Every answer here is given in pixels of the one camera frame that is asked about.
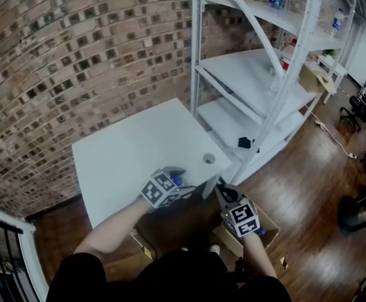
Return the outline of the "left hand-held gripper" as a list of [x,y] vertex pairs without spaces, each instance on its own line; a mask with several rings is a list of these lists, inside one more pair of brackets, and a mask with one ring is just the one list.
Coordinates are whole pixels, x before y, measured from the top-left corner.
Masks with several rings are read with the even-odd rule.
[[[140,194],[153,209],[168,207],[178,199],[187,199],[196,188],[186,182],[185,173],[186,170],[181,167],[167,166],[157,169],[143,184]],[[177,176],[183,177],[183,187],[177,187],[172,181]]]

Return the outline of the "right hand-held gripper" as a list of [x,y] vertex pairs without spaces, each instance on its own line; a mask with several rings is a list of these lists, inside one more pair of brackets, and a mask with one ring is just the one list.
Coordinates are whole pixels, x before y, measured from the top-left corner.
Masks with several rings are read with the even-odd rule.
[[221,217],[236,237],[242,238],[260,229],[256,208],[237,186],[220,184],[214,191],[222,210]]

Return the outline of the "brown cardboard box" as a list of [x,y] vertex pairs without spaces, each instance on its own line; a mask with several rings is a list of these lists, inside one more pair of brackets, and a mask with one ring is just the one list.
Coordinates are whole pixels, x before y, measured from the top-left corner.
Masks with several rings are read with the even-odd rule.
[[[261,229],[265,232],[263,235],[259,235],[259,237],[265,250],[267,250],[278,236],[280,228],[259,206],[256,205],[255,207]],[[241,240],[233,234],[224,221],[213,230],[213,233],[237,257],[243,257],[243,245]]]

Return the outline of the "person's left forearm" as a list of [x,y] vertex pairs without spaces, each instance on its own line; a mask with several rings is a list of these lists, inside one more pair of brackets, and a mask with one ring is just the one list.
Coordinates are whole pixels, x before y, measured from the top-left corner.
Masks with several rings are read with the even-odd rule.
[[74,250],[104,260],[121,245],[140,218],[152,208],[143,197],[116,212],[96,226]]

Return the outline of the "person's right forearm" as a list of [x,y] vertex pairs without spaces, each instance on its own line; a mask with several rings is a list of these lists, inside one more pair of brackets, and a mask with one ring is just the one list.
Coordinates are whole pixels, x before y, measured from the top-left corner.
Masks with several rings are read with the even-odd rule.
[[252,232],[241,238],[243,242],[243,260],[250,270],[258,276],[277,277],[277,273],[265,251],[260,237]]

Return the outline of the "small black object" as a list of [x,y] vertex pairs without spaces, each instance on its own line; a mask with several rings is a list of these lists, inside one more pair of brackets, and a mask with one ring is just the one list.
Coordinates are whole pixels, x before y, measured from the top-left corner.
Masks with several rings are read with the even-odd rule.
[[237,142],[237,147],[241,150],[250,150],[255,144],[255,139],[248,137],[240,137]]

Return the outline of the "white table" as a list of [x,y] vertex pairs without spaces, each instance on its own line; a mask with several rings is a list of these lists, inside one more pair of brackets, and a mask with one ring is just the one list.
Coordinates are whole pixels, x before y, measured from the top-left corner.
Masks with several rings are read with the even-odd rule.
[[[92,227],[132,203],[157,169],[181,167],[186,182],[198,187],[231,165],[177,98],[79,140],[72,153]],[[204,163],[205,153],[213,154],[215,163]]]

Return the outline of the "person's black clothing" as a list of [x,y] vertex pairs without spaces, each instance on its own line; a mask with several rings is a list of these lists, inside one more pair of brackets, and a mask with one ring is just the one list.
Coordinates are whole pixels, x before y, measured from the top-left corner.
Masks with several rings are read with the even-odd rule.
[[47,302],[291,302],[291,298],[274,277],[251,277],[239,287],[216,253],[176,250],[149,264],[136,279],[112,282],[96,256],[73,254],[60,264]]

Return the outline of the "white metal shelving rack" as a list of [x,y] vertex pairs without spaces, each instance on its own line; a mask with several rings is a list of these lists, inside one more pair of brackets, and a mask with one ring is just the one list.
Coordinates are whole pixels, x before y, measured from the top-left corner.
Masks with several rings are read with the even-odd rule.
[[[307,120],[323,94],[307,92],[299,72],[314,51],[341,52],[352,26],[357,0],[348,0],[346,27],[337,37],[318,25],[322,0],[307,0],[304,14],[275,9],[254,0],[192,0],[191,113],[211,128],[232,164],[221,178],[238,185],[282,151]],[[255,50],[201,57],[201,21],[207,5],[241,11],[262,43]],[[285,71],[280,54],[293,38],[297,45]],[[268,68],[281,76],[276,97],[269,94]],[[237,147],[240,137],[254,138],[250,150]]]

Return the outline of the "cardboard carton with folded flaps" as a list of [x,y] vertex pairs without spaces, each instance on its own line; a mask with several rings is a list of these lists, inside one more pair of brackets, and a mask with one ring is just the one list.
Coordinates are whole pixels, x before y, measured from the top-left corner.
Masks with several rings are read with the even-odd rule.
[[299,72],[299,83],[307,92],[335,93],[332,77],[315,62],[305,62]]

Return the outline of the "clear bottle red label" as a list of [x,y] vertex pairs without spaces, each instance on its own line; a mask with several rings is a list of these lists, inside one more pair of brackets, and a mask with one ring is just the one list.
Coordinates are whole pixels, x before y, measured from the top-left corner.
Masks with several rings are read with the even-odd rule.
[[290,43],[286,43],[281,50],[280,54],[280,62],[282,68],[287,71],[292,60],[292,56],[294,55],[294,51],[297,45],[297,39],[293,38]]

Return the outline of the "black office chair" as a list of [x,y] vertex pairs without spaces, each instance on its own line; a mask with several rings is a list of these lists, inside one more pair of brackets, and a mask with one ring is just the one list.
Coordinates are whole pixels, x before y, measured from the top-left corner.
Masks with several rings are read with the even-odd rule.
[[358,119],[366,123],[366,103],[357,96],[351,96],[349,99],[351,109],[340,108],[340,120],[347,120],[352,128],[352,133],[360,132],[361,126]]

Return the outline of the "small white desk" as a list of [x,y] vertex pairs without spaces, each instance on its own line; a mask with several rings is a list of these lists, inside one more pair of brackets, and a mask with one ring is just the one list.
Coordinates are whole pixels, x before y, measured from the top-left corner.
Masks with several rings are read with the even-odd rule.
[[331,73],[335,85],[335,91],[339,90],[343,78],[347,75],[347,70],[342,67],[339,63],[334,67],[334,58],[330,55],[319,55],[317,64],[324,69],[327,73]]

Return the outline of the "white railing frame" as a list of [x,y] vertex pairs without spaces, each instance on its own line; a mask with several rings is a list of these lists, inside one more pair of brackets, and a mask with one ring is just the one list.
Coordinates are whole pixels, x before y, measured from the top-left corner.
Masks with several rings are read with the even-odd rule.
[[36,227],[23,219],[13,217],[0,210],[0,221],[19,228],[23,233],[18,237],[21,255],[24,258],[26,274],[31,279],[31,287],[37,294],[39,302],[45,302],[48,293],[48,284],[36,251],[34,232]]

